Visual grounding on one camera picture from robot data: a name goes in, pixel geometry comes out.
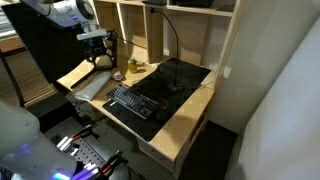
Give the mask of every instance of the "keyboard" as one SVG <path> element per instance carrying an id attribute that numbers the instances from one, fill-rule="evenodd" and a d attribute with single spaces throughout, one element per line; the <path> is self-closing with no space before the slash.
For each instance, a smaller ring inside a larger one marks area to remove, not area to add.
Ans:
<path id="1" fill-rule="evenodd" d="M 147 119 L 159 106 L 158 102 L 122 84 L 113 88 L 107 96 L 143 119 Z"/>

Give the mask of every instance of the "blue light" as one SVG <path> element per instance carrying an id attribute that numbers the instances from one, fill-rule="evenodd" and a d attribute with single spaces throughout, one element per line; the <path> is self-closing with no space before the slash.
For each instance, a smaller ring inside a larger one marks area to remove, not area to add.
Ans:
<path id="1" fill-rule="evenodd" d="M 70 180 L 70 177 L 66 176 L 66 175 L 63 175 L 61 173 L 55 173 L 53 175 L 53 179 L 54 180 Z"/>

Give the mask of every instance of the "black desk mat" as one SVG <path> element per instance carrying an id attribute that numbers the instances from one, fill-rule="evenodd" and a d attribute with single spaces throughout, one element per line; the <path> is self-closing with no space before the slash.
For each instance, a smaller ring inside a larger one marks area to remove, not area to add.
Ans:
<path id="1" fill-rule="evenodd" d="M 175 66 L 176 59 L 171 58 L 165 63 L 160 64 L 153 73 L 131 87 L 145 96 L 158 101 L 160 108 L 167 106 L 165 111 L 159 108 L 159 110 L 154 112 L 147 120 L 144 120 L 118 103 L 110 106 L 113 101 L 104 104 L 103 108 L 111 112 L 144 140 L 152 140 L 163 125 L 200 86 L 200 83 L 210 72 L 209 69 L 178 60 L 177 85 L 183 86 L 184 90 L 179 93 L 173 93 L 169 91 L 169 86 L 172 85 L 174 81 Z M 157 119 L 158 113 L 165 114 L 165 118 L 161 120 Z"/>

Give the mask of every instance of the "wooden desk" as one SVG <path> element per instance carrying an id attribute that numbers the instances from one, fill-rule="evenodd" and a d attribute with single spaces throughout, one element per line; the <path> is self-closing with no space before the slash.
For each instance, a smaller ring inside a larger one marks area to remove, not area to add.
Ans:
<path id="1" fill-rule="evenodd" d="M 131 74 L 130 72 L 127 72 L 127 58 L 124 57 L 119 57 L 118 65 L 121 73 L 125 77 L 121 83 L 128 86 L 137 83 L 156 69 L 155 66 L 138 63 L 140 66 L 138 67 L 138 73 Z M 70 91 L 77 92 L 85 87 L 98 74 L 92 75 L 87 81 L 84 81 L 75 89 L 70 89 L 70 86 L 90 71 L 91 68 L 92 65 L 84 61 L 68 75 L 59 79 L 58 82 Z M 107 92 L 118 85 L 119 82 L 110 79 L 89 103 L 120 126 L 134 134 L 137 137 L 140 150 L 169 169 L 177 178 L 188 151 L 200 130 L 204 129 L 206 125 L 206 107 L 215 92 L 213 88 L 211 88 L 213 79 L 214 72 L 211 72 L 202 82 L 201 86 L 180 107 L 174 116 L 169 119 L 150 142 L 144 141 L 139 135 L 102 107 L 110 100 L 106 96 Z"/>

